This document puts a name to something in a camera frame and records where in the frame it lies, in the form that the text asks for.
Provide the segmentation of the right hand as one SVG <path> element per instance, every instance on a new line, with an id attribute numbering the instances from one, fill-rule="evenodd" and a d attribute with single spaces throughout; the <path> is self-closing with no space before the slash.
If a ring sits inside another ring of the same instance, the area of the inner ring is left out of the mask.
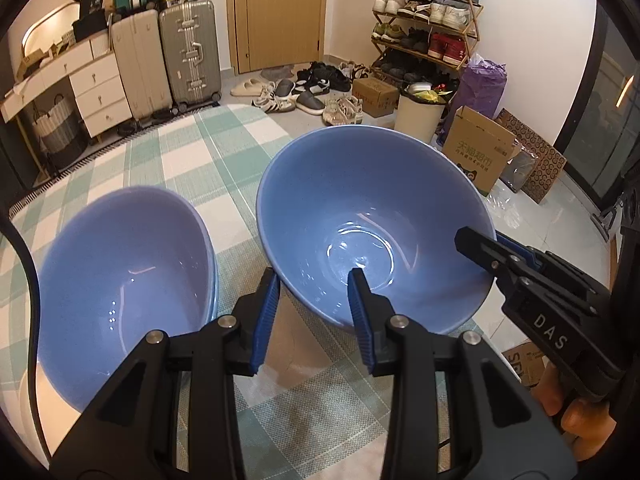
<path id="1" fill-rule="evenodd" d="M 560 373 L 551 362 L 544 368 L 532 395 L 548 416 L 561 415 L 561 428 L 573 437 L 570 447 L 578 462 L 595 456 L 616 427 L 608 404 L 593 403 L 579 396 L 570 400 Z"/>

